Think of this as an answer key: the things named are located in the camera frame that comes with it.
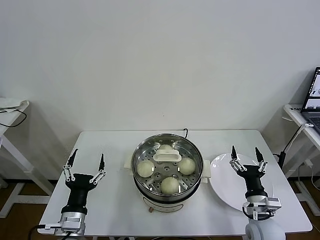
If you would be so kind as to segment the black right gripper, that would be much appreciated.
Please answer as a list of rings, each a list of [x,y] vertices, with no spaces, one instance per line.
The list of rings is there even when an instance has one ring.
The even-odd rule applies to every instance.
[[[265,175],[265,168],[268,163],[264,160],[262,153],[259,151],[257,147],[255,147],[255,155],[258,161],[258,166],[242,165],[238,160],[238,155],[235,146],[233,145],[231,149],[231,160],[229,164],[231,165],[233,170],[237,172],[237,175],[245,180],[245,185],[247,189],[245,193],[246,198],[251,196],[268,196],[268,194],[265,192],[265,188],[262,186],[261,183],[261,178]]]

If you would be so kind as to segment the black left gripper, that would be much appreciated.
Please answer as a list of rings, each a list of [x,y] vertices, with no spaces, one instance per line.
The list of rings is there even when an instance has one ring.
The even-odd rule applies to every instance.
[[[95,176],[83,173],[72,173],[71,168],[74,165],[78,149],[76,148],[68,158],[65,165],[62,166],[65,177],[65,185],[70,189],[67,204],[61,209],[61,214],[66,212],[75,212],[87,214],[86,208],[88,192],[93,190],[98,182],[106,175],[104,154],[101,154],[98,172]]]

